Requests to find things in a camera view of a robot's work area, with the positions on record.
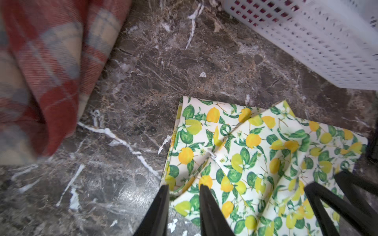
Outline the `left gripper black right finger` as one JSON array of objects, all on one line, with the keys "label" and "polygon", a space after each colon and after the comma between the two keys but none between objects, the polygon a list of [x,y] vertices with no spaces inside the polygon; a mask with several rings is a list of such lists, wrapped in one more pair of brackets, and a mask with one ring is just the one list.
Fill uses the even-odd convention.
[{"label": "left gripper black right finger", "polygon": [[234,236],[208,186],[200,187],[199,202],[202,236]]}]

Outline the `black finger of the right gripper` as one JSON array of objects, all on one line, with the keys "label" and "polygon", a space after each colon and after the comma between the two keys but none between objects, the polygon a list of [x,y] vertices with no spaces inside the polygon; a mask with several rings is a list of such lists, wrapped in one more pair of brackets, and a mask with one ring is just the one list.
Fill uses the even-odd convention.
[{"label": "black finger of the right gripper", "polygon": [[378,234],[378,213],[370,206],[356,206],[350,201],[346,202],[317,183],[306,186],[305,193],[324,236],[338,236],[339,233],[322,203],[328,204],[361,235]]},{"label": "black finger of the right gripper", "polygon": [[358,188],[361,188],[369,193],[378,195],[378,185],[373,182],[369,182],[364,178],[356,176],[350,172],[341,171],[335,176],[335,181],[345,194],[347,199],[359,207],[370,207],[370,204],[360,194]]}]

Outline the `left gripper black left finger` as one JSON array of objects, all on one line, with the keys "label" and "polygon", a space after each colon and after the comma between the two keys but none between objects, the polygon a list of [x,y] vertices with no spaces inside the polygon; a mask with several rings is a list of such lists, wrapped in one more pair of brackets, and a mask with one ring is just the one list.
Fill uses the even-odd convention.
[{"label": "left gripper black left finger", "polygon": [[134,236],[166,236],[169,211],[169,186],[160,187]]}]

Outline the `lemon print skirt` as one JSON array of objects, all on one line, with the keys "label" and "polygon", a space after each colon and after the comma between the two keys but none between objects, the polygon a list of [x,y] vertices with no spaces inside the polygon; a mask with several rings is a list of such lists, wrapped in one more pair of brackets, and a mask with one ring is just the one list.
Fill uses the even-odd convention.
[{"label": "lemon print skirt", "polygon": [[162,184],[171,206],[196,225],[206,186],[238,236],[320,236],[305,186],[316,182],[342,198],[334,177],[352,171],[367,144],[296,117],[286,101],[262,109],[184,96]]}]

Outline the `red polka dot skirt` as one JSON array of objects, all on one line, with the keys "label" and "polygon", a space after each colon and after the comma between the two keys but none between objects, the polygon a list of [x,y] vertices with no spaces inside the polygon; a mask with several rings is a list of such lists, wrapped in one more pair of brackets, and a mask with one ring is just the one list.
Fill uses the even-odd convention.
[{"label": "red polka dot skirt", "polygon": [[248,25],[277,23],[290,20],[301,8],[303,1],[246,0],[231,1],[231,13]]}]

